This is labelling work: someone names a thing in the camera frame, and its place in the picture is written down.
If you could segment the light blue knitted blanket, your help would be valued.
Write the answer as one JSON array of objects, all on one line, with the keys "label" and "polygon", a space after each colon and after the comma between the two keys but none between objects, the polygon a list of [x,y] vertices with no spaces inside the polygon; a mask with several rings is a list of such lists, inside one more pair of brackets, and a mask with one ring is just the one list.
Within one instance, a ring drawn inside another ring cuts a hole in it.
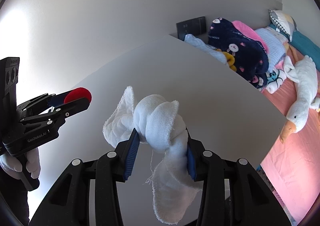
[{"label": "light blue knitted blanket", "polygon": [[270,26],[256,29],[255,33],[263,39],[268,47],[268,72],[271,73],[286,53],[284,44],[287,43],[287,38]]}]

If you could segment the colourful foam floor mat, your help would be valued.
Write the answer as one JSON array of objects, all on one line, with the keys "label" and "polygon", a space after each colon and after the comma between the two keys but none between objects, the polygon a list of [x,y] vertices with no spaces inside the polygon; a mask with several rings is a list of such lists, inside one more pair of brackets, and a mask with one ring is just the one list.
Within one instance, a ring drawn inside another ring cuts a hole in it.
[{"label": "colourful foam floor mat", "polygon": [[297,226],[297,222],[296,220],[293,218],[293,216],[290,214],[288,208],[286,207],[286,205],[284,204],[283,200],[281,199],[280,195],[277,193],[276,189],[274,188],[274,186],[271,184],[270,180],[268,179],[266,173],[264,172],[263,168],[259,165],[258,168],[256,169],[257,173],[259,174],[259,176],[263,179],[263,181],[266,183],[266,185],[268,186],[268,188],[271,190],[271,192],[273,193],[273,195],[276,197],[278,203],[280,204],[280,206],[282,207],[282,209],[284,210],[285,214],[287,215],[288,219],[290,220],[290,223],[292,226]]}]

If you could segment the grey dresser cabinet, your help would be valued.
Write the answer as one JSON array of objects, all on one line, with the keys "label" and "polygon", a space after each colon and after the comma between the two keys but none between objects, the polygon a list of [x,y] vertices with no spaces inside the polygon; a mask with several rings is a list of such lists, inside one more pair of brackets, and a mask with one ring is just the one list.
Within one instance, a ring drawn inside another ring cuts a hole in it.
[{"label": "grey dresser cabinet", "polygon": [[40,203],[75,158],[95,160],[111,150],[103,124],[126,87],[136,100],[152,94],[178,101],[193,139],[221,158],[257,167],[277,140],[284,115],[255,87],[212,56],[166,36],[131,50],[78,83],[92,94],[89,108],[68,118],[59,137],[40,147]]}]

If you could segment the white cartoon print garment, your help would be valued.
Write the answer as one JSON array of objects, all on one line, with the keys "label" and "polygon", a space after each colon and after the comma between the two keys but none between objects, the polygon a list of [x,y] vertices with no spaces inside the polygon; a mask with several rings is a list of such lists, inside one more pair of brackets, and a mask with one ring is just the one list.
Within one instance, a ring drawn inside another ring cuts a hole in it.
[{"label": "white cartoon print garment", "polygon": [[273,94],[275,93],[283,82],[286,80],[287,76],[281,69],[274,69],[271,73],[267,75],[267,86],[266,90]]}]

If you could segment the teal long pillow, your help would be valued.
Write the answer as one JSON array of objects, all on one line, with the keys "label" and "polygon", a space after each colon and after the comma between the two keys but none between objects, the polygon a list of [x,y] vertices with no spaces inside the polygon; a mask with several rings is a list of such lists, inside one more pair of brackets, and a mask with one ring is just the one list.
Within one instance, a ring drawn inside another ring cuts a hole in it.
[{"label": "teal long pillow", "polygon": [[320,48],[313,41],[295,30],[292,41],[289,41],[289,44],[297,49],[303,56],[308,55],[311,57],[315,62],[316,69],[320,71]]}]

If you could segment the navy rabbit print blanket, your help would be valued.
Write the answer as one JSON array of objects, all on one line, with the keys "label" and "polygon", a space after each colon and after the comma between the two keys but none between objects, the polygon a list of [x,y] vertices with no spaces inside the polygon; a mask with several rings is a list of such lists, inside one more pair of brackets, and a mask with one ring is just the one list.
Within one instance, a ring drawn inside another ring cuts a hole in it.
[{"label": "navy rabbit print blanket", "polygon": [[208,44],[234,59],[233,70],[258,90],[267,85],[268,57],[263,44],[242,34],[232,22],[217,18],[208,32]]}]

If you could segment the red round plush piece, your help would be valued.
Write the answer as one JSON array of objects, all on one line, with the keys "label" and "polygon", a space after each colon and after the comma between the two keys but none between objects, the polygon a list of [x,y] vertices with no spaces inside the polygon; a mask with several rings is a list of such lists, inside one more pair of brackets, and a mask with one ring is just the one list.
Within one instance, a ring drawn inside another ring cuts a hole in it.
[{"label": "red round plush piece", "polygon": [[91,103],[92,95],[90,91],[87,90],[86,88],[79,87],[68,92],[64,98],[63,103],[67,104],[69,102],[72,102],[81,98],[85,98],[88,100],[89,103]]}]

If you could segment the pink blanket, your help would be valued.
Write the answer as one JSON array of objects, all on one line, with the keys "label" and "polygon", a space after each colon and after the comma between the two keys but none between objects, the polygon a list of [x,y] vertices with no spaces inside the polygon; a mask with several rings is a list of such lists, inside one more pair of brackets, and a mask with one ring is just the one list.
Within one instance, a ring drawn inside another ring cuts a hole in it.
[{"label": "pink blanket", "polygon": [[262,39],[262,37],[260,35],[258,35],[252,28],[250,28],[248,25],[244,24],[241,21],[235,20],[232,22],[232,24],[234,25],[234,27],[241,32],[244,36],[259,41],[264,50],[266,51],[266,53],[269,53],[269,49],[267,44],[265,43],[265,41]]}]

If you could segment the white knotted cloth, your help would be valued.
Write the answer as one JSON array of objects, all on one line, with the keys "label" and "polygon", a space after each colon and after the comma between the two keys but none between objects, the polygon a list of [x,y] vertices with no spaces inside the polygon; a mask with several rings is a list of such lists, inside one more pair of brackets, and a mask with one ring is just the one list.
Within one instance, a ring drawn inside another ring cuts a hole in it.
[{"label": "white knotted cloth", "polygon": [[157,219],[166,224],[177,224],[203,187],[187,171],[188,132],[178,109],[178,101],[169,102],[157,94],[137,102],[133,88],[128,86],[103,125],[104,138],[112,147],[127,140],[135,129],[141,143],[164,154],[149,180],[153,210]]}]

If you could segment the white goose plush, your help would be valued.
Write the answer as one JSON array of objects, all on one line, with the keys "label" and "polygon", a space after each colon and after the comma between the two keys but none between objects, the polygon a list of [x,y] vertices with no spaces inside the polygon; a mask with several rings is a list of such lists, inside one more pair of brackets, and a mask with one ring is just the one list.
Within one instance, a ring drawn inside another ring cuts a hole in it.
[{"label": "white goose plush", "polygon": [[302,60],[292,63],[291,58],[286,56],[284,73],[295,83],[296,100],[289,108],[287,121],[280,132],[281,143],[284,143],[291,134],[298,133],[304,128],[310,108],[319,107],[317,69],[311,57],[306,55]]}]

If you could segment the light blue small cloth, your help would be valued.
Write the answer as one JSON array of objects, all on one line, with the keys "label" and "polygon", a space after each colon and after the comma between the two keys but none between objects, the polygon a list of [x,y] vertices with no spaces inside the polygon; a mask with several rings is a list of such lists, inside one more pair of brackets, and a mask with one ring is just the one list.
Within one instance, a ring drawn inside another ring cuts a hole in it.
[{"label": "light blue small cloth", "polygon": [[193,36],[192,34],[187,34],[184,37],[184,42],[186,42],[187,44],[189,44],[189,45],[201,50],[202,52],[205,52],[208,55],[211,55],[216,60],[218,60],[219,62],[223,63],[223,65],[228,65],[227,64],[227,58],[222,52],[214,50],[211,46],[207,45],[204,41],[202,41],[201,39]]}]

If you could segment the black wall switch panel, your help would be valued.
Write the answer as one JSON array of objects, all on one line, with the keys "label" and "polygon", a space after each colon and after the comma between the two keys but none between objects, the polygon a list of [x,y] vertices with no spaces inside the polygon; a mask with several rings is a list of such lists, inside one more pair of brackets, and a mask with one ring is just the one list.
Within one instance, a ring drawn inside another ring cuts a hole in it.
[{"label": "black wall switch panel", "polygon": [[176,23],[177,37],[184,40],[187,34],[198,36],[207,32],[206,17],[198,17]]}]

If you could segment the pink bed sheet mattress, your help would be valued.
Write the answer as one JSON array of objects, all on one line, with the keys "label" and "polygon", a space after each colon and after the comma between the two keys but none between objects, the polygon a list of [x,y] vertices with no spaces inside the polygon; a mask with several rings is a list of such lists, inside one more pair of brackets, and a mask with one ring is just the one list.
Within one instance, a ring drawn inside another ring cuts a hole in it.
[{"label": "pink bed sheet mattress", "polygon": [[309,110],[304,128],[277,140],[261,163],[292,218],[300,223],[319,195],[319,113]]}]

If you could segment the patterned grey yellow pillow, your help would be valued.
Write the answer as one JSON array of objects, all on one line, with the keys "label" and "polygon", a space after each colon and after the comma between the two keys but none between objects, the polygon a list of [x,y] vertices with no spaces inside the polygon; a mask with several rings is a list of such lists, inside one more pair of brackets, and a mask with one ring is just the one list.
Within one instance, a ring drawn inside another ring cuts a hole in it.
[{"label": "patterned grey yellow pillow", "polygon": [[269,9],[269,16],[276,29],[282,31],[288,37],[289,41],[293,39],[293,33],[297,30],[297,25],[293,17],[281,10]]}]

